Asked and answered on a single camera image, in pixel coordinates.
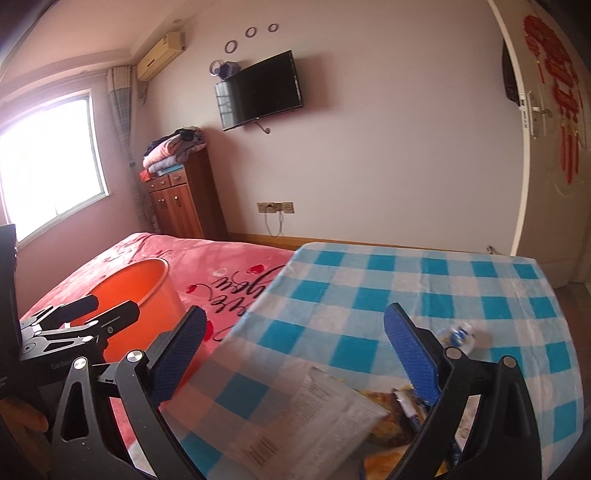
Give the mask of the yellow snack wrapper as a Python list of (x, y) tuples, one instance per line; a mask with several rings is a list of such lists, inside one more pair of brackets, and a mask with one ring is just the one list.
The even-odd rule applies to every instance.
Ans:
[(368, 441), (378, 450), (363, 456), (360, 479), (387, 479), (421, 430), (430, 407), (411, 385), (390, 392), (359, 393), (388, 411), (370, 431)]

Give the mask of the white black printed bag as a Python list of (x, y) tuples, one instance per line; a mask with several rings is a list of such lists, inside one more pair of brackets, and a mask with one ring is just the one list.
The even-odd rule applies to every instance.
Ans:
[(219, 346), (163, 410), (208, 479), (337, 479), (388, 410), (307, 360)]

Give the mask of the blue vinda tissue pack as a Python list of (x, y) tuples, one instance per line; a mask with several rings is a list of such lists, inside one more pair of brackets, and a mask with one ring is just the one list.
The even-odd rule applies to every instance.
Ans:
[(437, 334), (440, 343), (445, 347), (454, 347), (469, 355), (476, 345), (476, 335), (468, 323), (454, 323)]

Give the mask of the orange plastic trash bucket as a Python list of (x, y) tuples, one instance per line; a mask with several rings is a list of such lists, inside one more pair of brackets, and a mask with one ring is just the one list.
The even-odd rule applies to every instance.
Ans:
[(104, 351), (107, 362), (119, 361), (128, 351), (146, 350), (162, 332), (173, 330), (186, 308), (173, 286), (169, 264), (163, 259), (133, 263), (102, 280), (91, 291), (99, 302), (98, 309), (76, 319), (71, 326), (131, 300), (140, 310), (138, 320), (108, 339)]

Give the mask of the white bedroom door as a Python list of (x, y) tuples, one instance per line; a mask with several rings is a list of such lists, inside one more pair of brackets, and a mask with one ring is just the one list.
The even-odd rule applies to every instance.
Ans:
[[(567, 33), (539, 2), (492, 1), (489, 6), (507, 43), (521, 103), (523, 180), (511, 253), (535, 259), (555, 288), (582, 282), (590, 266), (590, 72)], [(580, 169), (572, 185), (566, 183), (560, 167), (558, 108), (549, 85), (540, 80), (536, 58), (525, 41), (523, 20), (527, 15), (539, 16), (556, 32), (579, 77)], [(547, 134), (538, 139), (529, 131), (529, 90), (553, 112)]]

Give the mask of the pink printed bedspread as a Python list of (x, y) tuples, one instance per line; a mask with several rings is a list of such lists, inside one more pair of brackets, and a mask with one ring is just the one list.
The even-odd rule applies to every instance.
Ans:
[(133, 263), (163, 259), (186, 310), (197, 305), (207, 317), (204, 341), (182, 377), (187, 381), (293, 255), (290, 250), (249, 243), (134, 233), (74, 271), (24, 316), (83, 297)]

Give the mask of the bright window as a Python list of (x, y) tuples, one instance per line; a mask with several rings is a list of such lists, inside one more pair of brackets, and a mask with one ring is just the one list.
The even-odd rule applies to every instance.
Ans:
[(89, 93), (31, 109), (1, 128), (1, 201), (28, 242), (108, 196)]

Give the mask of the wooden dresser cabinet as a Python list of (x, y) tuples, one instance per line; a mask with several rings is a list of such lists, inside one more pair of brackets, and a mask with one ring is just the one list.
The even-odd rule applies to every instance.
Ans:
[(206, 149), (192, 153), (180, 168), (143, 185), (163, 235), (228, 241)]

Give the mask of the folded blankets pile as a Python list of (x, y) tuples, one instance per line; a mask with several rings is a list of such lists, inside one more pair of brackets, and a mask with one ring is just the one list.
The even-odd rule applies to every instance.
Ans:
[(200, 128), (179, 128), (148, 145), (139, 178), (142, 182), (148, 182), (182, 165), (191, 154), (204, 150), (206, 146), (207, 138)]

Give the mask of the blue white checkered blanket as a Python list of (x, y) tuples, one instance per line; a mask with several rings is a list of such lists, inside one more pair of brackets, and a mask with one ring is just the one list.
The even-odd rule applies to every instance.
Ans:
[(435, 334), (470, 325), (474, 359), (517, 360), (552, 474), (582, 433), (583, 387), (554, 291), (523, 257), (304, 245), (165, 405), (165, 420), (206, 477), (248, 478), (232, 445), (283, 410), (308, 367), (359, 390), (406, 385), (384, 329), (393, 303)]

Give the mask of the checkered window curtain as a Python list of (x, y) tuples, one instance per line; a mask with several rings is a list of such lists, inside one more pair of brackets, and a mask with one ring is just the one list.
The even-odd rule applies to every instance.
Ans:
[(127, 180), (131, 184), (132, 203), (143, 230), (154, 233), (156, 224), (153, 209), (145, 197), (142, 182), (136, 171), (136, 162), (131, 150), (132, 135), (132, 66), (109, 68), (106, 75), (107, 98), (111, 117), (124, 155)]

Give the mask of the dark bag behind door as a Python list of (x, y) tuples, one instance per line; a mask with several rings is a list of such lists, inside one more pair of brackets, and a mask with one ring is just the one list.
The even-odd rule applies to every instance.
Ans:
[(506, 42), (503, 42), (502, 47), (502, 77), (506, 97), (517, 106), (520, 106), (516, 75)]

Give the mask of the red chinese knot decoration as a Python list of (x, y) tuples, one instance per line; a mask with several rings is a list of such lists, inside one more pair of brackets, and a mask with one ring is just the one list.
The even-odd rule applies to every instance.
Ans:
[(548, 84), (558, 108), (559, 161), (565, 180), (572, 185), (580, 169), (579, 116), (582, 97), (574, 62), (556, 32), (536, 15), (523, 20), (525, 41), (536, 58), (540, 80)]

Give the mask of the wooden bed frame edge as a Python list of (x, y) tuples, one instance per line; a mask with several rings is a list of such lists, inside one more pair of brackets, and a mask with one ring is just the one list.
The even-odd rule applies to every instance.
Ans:
[(273, 237), (270, 235), (262, 234), (247, 234), (247, 233), (228, 233), (229, 242), (242, 242), (254, 245), (263, 245), (273, 248), (280, 248), (284, 250), (296, 251), (298, 248), (303, 247), (308, 243), (327, 243), (327, 244), (346, 244), (346, 245), (360, 245), (360, 246), (373, 246), (373, 247), (387, 247), (387, 248), (405, 248), (412, 250), (427, 250), (427, 247), (415, 247), (415, 246), (404, 246), (404, 245), (392, 245), (383, 243), (372, 243), (372, 242), (359, 242), (359, 241), (346, 241), (346, 240), (332, 240), (322, 238), (311, 238), (311, 237), (294, 237), (294, 236), (277, 236)]

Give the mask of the wall power outlet strip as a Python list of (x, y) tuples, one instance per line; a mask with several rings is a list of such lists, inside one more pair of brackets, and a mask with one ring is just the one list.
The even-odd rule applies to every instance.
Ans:
[(261, 214), (284, 213), (294, 214), (293, 202), (259, 202), (256, 204), (257, 210)]

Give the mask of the blue bag on wall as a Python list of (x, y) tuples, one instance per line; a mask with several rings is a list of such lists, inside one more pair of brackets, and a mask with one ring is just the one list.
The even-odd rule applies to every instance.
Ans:
[(242, 70), (242, 67), (238, 63), (231, 61), (214, 60), (211, 65), (209, 65), (209, 73), (211, 76), (217, 77), (222, 81), (235, 75), (240, 70)]

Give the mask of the white wall air conditioner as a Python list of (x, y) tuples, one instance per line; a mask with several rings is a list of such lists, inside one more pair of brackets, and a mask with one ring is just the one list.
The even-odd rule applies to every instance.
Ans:
[(149, 82), (185, 51), (183, 32), (170, 32), (160, 39), (136, 65), (139, 82)]

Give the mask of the wall mounted black television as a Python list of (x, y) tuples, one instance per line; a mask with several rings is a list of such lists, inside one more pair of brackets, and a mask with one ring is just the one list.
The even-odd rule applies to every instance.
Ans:
[(304, 106), (291, 50), (221, 80), (214, 92), (223, 131)]

